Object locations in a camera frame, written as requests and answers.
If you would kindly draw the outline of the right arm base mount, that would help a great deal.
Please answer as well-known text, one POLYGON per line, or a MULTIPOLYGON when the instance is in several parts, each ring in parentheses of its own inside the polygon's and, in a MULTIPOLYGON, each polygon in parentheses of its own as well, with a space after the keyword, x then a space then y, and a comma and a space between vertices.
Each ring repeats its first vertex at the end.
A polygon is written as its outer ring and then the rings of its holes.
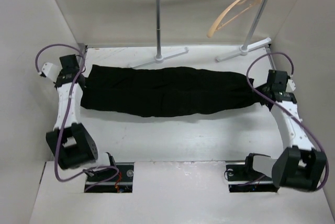
POLYGON ((247 172, 244 162, 228 162, 224 171, 230 193, 277 193, 272 180, 259 172, 247 172))

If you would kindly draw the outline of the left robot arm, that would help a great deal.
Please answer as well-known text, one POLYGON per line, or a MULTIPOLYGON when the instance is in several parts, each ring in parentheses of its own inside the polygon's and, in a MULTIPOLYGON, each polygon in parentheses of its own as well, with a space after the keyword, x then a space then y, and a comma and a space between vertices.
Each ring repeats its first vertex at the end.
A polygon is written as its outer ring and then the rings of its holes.
POLYGON ((61 66, 45 63, 42 73, 55 84, 58 93, 58 115, 52 131, 46 133, 46 141, 52 153, 56 153, 58 139, 61 139, 58 165, 61 169, 78 167, 100 167, 99 174, 105 181, 117 177, 115 161, 108 152, 98 150, 93 138, 81 123, 81 99, 85 78, 80 75, 71 87, 80 70, 76 55, 60 57, 61 66))

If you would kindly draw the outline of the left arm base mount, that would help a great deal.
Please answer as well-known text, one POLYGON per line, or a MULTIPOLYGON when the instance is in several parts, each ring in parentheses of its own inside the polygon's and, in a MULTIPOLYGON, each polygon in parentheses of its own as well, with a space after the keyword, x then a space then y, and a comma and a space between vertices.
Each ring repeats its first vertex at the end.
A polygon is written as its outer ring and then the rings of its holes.
POLYGON ((119 173, 113 169, 103 169, 88 175, 85 193, 132 193, 134 163, 116 163, 119 173))

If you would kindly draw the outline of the black trousers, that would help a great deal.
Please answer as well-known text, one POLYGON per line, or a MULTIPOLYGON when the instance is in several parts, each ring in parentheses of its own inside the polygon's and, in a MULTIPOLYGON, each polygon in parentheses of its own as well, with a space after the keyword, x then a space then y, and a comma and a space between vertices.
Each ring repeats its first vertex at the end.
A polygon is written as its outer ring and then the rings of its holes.
POLYGON ((236 72, 94 65, 85 79, 81 106, 140 117, 209 115, 257 103, 252 83, 253 79, 236 72))

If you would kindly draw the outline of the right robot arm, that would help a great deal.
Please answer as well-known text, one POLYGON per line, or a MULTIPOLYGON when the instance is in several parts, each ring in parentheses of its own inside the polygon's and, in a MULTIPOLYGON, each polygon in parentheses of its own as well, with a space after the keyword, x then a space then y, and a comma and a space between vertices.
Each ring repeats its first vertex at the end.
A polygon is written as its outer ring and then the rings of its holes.
POLYGON ((261 105, 274 117, 279 129, 283 152, 278 158, 250 153, 243 174, 249 180, 265 175, 277 188, 289 187, 306 192, 320 190, 328 175, 328 161, 323 150, 317 150, 298 115, 292 80, 285 71, 269 70, 265 84, 254 89, 261 105))

